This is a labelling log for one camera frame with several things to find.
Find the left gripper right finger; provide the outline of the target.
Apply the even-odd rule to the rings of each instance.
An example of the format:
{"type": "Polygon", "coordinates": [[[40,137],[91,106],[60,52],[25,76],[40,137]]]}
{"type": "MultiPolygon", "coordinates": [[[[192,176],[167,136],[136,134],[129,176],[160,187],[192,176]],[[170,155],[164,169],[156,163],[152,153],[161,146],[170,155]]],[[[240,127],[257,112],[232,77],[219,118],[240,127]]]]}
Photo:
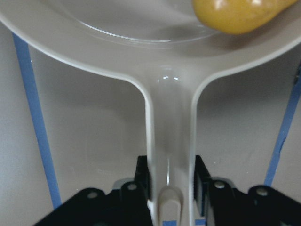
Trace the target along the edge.
{"type": "Polygon", "coordinates": [[[239,191],[225,178],[210,175],[195,157],[194,200],[207,226],[299,226],[301,204],[264,185],[239,191]]]}

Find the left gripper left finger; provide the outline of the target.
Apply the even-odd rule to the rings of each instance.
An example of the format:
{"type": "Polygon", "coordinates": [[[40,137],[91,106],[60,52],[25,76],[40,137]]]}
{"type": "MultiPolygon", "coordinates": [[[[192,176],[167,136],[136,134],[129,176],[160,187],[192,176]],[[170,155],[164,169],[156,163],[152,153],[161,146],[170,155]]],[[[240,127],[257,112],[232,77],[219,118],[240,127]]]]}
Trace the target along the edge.
{"type": "Polygon", "coordinates": [[[38,226],[151,226],[147,157],[138,156],[134,179],[105,194],[85,188],[38,221],[38,226]]]}

